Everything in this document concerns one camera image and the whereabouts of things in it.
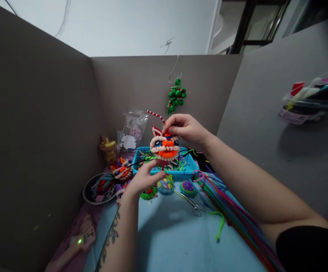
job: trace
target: green pipe cleaner ornament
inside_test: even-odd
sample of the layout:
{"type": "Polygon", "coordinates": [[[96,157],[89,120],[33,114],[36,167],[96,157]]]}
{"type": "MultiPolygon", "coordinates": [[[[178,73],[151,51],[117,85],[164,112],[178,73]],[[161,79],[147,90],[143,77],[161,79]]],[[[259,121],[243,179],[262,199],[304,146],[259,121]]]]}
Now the green pipe cleaner ornament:
{"type": "Polygon", "coordinates": [[[175,86],[170,88],[169,93],[169,103],[167,105],[168,107],[168,115],[170,115],[177,106],[182,106],[184,104],[184,98],[187,97],[186,89],[181,88],[180,85],[182,84],[182,81],[177,78],[175,80],[175,86]]]}

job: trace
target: black sleeve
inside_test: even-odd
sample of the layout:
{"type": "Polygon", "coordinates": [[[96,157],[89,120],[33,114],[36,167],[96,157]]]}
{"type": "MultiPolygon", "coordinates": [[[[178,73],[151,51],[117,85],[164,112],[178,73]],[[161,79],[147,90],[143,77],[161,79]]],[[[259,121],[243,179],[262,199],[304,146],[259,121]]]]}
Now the black sleeve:
{"type": "Polygon", "coordinates": [[[328,271],[328,229],[298,226],[282,232],[276,252],[287,272],[328,271]]]}

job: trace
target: clear plastic bag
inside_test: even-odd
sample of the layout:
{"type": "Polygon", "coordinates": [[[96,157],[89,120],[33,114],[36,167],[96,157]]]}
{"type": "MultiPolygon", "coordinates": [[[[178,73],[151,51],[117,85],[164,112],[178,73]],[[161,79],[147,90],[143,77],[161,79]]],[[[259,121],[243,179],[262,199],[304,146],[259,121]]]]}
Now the clear plastic bag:
{"type": "Polygon", "coordinates": [[[124,115],[126,115],[126,121],[123,130],[117,131],[117,139],[119,139],[117,149],[121,154],[131,153],[140,146],[148,122],[147,112],[135,110],[124,115]]]}

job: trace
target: gray partition wall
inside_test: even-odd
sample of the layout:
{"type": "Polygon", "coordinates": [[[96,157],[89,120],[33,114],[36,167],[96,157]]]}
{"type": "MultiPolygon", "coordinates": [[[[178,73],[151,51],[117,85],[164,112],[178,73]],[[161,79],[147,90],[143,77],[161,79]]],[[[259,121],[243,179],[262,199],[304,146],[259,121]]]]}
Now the gray partition wall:
{"type": "Polygon", "coordinates": [[[328,21],[244,55],[218,137],[328,219],[328,123],[277,119],[294,82],[326,72],[328,21]]]}
{"type": "Polygon", "coordinates": [[[90,59],[0,7],[0,266],[42,271],[103,169],[90,59]]]}
{"type": "MultiPolygon", "coordinates": [[[[177,76],[187,90],[184,105],[174,113],[188,113],[212,133],[217,133],[236,74],[241,55],[179,56],[170,81],[177,76]]],[[[130,109],[151,110],[168,118],[168,78],[177,56],[94,57],[93,68],[105,116],[109,116],[108,133],[116,137],[122,130],[130,109]]],[[[152,138],[151,127],[162,128],[162,121],[151,116],[141,145],[152,138]]]]}

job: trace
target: pipe cleaner craft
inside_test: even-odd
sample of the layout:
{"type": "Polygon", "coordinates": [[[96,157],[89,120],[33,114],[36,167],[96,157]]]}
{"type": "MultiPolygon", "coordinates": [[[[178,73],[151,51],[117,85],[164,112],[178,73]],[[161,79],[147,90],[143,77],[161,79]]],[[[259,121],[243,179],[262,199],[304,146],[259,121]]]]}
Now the pipe cleaner craft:
{"type": "MultiPolygon", "coordinates": [[[[165,124],[164,118],[160,115],[151,111],[148,111],[148,113],[159,117],[165,124]]],[[[163,134],[162,131],[156,127],[152,127],[152,134],[154,135],[154,138],[152,138],[150,142],[150,150],[157,159],[172,162],[178,158],[180,151],[179,136],[170,133],[163,134]]]]}
{"type": "Polygon", "coordinates": [[[182,81],[179,78],[177,78],[175,80],[175,86],[170,88],[171,89],[170,93],[169,93],[170,100],[167,105],[169,115],[175,110],[175,107],[182,106],[184,104],[183,99],[187,97],[187,94],[186,94],[187,90],[184,88],[181,88],[180,87],[181,84],[182,84],[182,81]]]}
{"type": "Polygon", "coordinates": [[[114,195],[115,187],[113,180],[113,174],[105,173],[98,181],[91,187],[91,192],[96,202],[106,201],[114,195]]]}
{"type": "Polygon", "coordinates": [[[166,176],[157,182],[157,190],[162,195],[171,195],[174,192],[173,175],[166,176]]]}
{"type": "Polygon", "coordinates": [[[156,196],[157,193],[157,188],[156,185],[154,184],[151,186],[151,188],[145,192],[142,192],[140,197],[145,200],[150,200],[156,196]]]}
{"type": "Polygon", "coordinates": [[[190,198],[193,198],[197,195],[197,190],[194,188],[194,185],[191,183],[191,181],[183,181],[180,184],[180,191],[183,193],[183,195],[186,195],[190,198]]]}
{"type": "Polygon", "coordinates": [[[111,171],[115,179],[125,181],[132,177],[131,162],[120,157],[116,165],[111,165],[111,171]]]}
{"type": "Polygon", "coordinates": [[[120,184],[116,184],[116,197],[117,197],[116,204],[117,204],[117,206],[120,204],[122,194],[126,190],[127,185],[129,185],[130,182],[131,182],[131,180],[126,182],[123,186],[121,186],[120,184]]]}

